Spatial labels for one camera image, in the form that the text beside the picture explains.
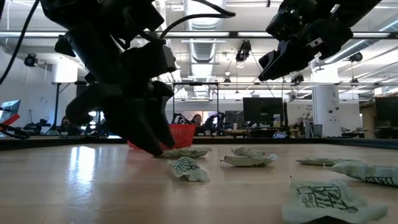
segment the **crumpled wrapper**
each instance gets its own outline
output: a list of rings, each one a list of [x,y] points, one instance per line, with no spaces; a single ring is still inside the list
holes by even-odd
[[[398,187],[398,167],[373,166],[359,162],[343,162],[326,169],[357,180]]]
[[[271,154],[269,157],[265,156],[225,156],[222,162],[238,166],[238,167],[265,167],[278,157]]]
[[[290,185],[289,203],[282,206],[285,223],[301,224],[321,219],[368,223],[387,214],[387,206],[370,206],[342,180],[301,181]]]
[[[207,155],[211,148],[207,147],[185,147],[181,149],[165,150],[160,157],[189,157],[199,158]]]
[[[297,159],[297,162],[305,165],[315,165],[315,166],[334,166],[341,162],[360,162],[355,159],[331,159],[331,158],[310,158],[305,157],[304,159]]]
[[[181,157],[177,161],[169,161],[173,174],[180,178],[186,177],[189,181],[210,181],[209,177],[198,164],[189,157]]]
[[[247,149],[245,147],[239,147],[237,149],[231,149],[235,156],[265,156],[266,152],[258,149]]]

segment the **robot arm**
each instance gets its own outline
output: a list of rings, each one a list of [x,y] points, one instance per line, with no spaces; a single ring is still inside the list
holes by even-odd
[[[381,0],[285,0],[267,32],[278,49],[262,58],[260,81],[275,80],[303,70],[319,52],[321,60],[341,50],[353,37],[351,27]]]
[[[152,79],[176,68],[172,51],[164,45],[167,32],[159,39],[144,32],[155,31],[164,22],[152,1],[40,0],[44,14],[68,30],[59,37],[55,51],[77,56],[89,71],[88,88],[67,106],[71,123],[86,123],[91,119],[88,113],[101,108],[111,132],[158,156],[163,153],[159,142],[174,145],[165,115],[166,102],[174,93],[168,85]],[[193,1],[220,14],[191,15],[178,23],[234,16],[205,0]],[[130,41],[138,35],[149,43],[130,49]]]

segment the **ceiling duct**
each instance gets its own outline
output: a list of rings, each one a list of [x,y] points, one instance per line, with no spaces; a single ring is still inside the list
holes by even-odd
[[[377,32],[397,32],[398,31],[398,20],[395,20],[394,22],[390,23],[389,25],[385,26],[382,29],[379,29]],[[351,44],[347,47],[345,47],[344,50],[341,50],[339,53],[336,55],[328,58],[325,60],[325,63],[335,63],[340,60],[346,59],[349,56],[360,52],[361,50],[372,46],[373,44],[379,42],[380,40],[352,40]]]
[[[208,0],[209,2],[225,8],[226,0]],[[205,6],[199,2],[184,0],[185,15],[212,13],[217,14],[214,9]],[[188,21],[189,31],[215,31],[220,30],[223,25],[223,20],[219,18],[198,18]],[[213,64],[215,62],[215,55],[217,50],[216,43],[194,42],[189,44],[191,73],[196,82],[208,82],[213,73]],[[202,86],[195,86],[194,92],[196,96],[205,97],[207,92]]]

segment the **red basket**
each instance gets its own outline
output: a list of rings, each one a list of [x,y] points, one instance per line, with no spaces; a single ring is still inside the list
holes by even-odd
[[[183,147],[190,147],[193,142],[193,135],[195,134],[196,126],[194,124],[170,124],[170,130],[172,132],[172,136],[174,138],[174,146],[173,148],[169,148],[162,143],[160,144],[160,148],[162,150],[167,149],[180,149]],[[140,149],[135,146],[133,143],[127,141],[130,148]]]

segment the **table surface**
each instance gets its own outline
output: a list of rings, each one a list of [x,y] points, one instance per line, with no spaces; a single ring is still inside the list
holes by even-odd
[[[398,189],[360,182],[322,167],[295,162],[303,157],[362,159],[396,165],[398,151],[325,144],[250,145],[278,155],[266,168],[220,162],[231,147],[217,145],[197,159],[210,182],[175,178],[167,159],[122,144],[61,146],[0,152],[1,223],[283,223],[290,176],[343,179],[370,203],[388,205],[378,222],[398,220]]]

